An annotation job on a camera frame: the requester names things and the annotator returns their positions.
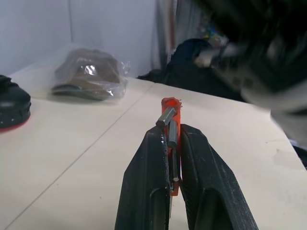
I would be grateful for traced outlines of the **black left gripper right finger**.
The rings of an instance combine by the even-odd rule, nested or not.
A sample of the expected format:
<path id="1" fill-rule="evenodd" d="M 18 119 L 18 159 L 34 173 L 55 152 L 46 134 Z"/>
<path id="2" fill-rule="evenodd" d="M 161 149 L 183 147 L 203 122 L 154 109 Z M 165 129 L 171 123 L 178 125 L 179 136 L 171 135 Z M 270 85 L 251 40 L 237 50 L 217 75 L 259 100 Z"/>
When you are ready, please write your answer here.
<path id="1" fill-rule="evenodd" d="M 233 171 L 198 129 L 181 125 L 181 192 L 190 230 L 256 230 Z"/>

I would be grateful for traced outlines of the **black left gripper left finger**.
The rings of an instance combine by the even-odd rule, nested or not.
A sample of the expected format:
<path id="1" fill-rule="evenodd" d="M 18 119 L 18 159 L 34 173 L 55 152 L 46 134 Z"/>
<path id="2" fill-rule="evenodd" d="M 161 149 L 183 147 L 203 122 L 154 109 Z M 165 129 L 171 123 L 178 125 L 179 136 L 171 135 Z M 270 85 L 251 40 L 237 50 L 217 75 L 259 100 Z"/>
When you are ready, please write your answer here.
<path id="1" fill-rule="evenodd" d="M 115 229 L 168 229 L 170 187 L 166 137 L 155 126 L 124 172 Z"/>

